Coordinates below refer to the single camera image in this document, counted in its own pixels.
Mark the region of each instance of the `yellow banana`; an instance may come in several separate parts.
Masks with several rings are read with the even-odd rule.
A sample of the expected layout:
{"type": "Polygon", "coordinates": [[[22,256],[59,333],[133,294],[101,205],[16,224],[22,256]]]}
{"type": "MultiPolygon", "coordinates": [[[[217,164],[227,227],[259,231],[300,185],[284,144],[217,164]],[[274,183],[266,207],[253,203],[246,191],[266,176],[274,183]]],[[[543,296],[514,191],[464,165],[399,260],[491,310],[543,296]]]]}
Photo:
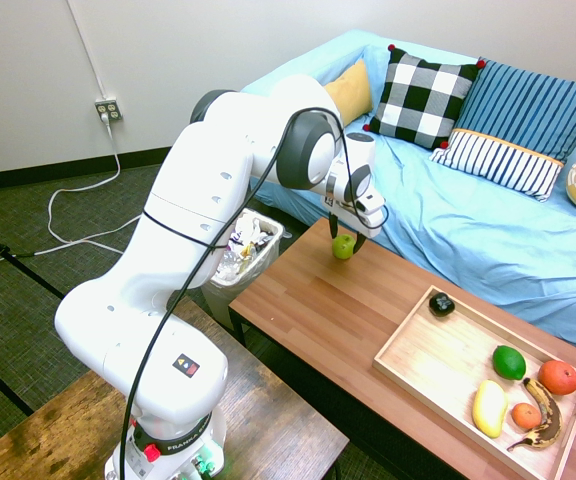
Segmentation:
{"type": "Polygon", "coordinates": [[[563,428],[559,407],[557,403],[555,403],[555,399],[550,395],[550,392],[546,390],[546,387],[532,378],[524,378],[523,384],[526,390],[528,390],[528,393],[530,393],[539,404],[541,424],[531,429],[523,440],[508,447],[509,452],[518,445],[546,448],[555,443],[563,428]]]}

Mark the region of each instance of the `blue couch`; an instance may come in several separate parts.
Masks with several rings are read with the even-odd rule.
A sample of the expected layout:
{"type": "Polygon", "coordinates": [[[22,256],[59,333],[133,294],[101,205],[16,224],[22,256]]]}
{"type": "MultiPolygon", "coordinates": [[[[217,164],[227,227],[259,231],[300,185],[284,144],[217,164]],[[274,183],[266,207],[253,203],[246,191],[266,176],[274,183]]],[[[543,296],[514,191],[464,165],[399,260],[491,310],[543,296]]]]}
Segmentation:
{"type": "MultiPolygon", "coordinates": [[[[439,63],[477,59],[353,30],[289,61],[244,91],[268,95],[287,75],[322,85],[363,58],[373,111],[348,127],[361,131],[375,114],[388,67],[387,46],[439,63]]],[[[576,207],[566,195],[569,156],[551,197],[534,198],[428,160],[430,151],[377,134],[375,186],[390,218],[375,241],[424,269],[576,345],[576,207]]],[[[318,195],[266,182],[258,193],[306,224],[326,211],[318,195]]]]}

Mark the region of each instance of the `wooden tray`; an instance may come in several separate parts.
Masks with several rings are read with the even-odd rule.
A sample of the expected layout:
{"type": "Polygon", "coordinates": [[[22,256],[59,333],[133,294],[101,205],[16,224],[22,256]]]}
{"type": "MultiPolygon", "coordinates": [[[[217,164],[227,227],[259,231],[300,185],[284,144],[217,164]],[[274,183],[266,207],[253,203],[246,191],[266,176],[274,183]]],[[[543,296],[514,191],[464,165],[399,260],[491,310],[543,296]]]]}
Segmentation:
{"type": "Polygon", "coordinates": [[[512,407],[520,402],[536,402],[520,381],[506,380],[495,373],[492,353],[499,345],[517,349],[526,359],[526,376],[532,378],[537,378],[542,363],[559,359],[456,298],[451,297],[453,313],[435,317],[428,301],[438,292],[434,286],[428,289],[379,351],[373,365],[523,478],[558,480],[575,438],[576,391],[554,396],[564,424],[556,443],[542,450],[520,446],[508,452],[506,448],[525,434],[510,416],[512,407]],[[501,385],[508,397],[508,412],[496,439],[480,432],[472,420],[475,393],[487,379],[501,385]]]}

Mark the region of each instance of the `green apple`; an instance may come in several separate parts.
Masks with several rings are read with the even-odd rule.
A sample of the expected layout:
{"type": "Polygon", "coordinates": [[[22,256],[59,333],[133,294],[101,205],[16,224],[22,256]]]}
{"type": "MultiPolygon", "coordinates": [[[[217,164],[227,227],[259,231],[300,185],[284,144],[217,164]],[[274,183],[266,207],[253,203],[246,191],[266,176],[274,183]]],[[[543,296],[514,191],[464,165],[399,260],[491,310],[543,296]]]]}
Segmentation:
{"type": "Polygon", "coordinates": [[[347,260],[352,257],[352,249],[355,247],[355,239],[348,234],[337,235],[332,241],[332,254],[341,259],[347,260]]]}

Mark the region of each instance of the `black stone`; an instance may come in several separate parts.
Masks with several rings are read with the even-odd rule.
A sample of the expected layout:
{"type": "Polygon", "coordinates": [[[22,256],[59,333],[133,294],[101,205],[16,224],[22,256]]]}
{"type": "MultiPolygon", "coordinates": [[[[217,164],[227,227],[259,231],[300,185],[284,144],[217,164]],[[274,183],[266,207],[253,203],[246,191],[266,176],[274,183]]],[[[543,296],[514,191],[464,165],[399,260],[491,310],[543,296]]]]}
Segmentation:
{"type": "Polygon", "coordinates": [[[455,302],[443,292],[433,295],[430,298],[429,306],[435,317],[445,317],[455,310],[455,302]]]}

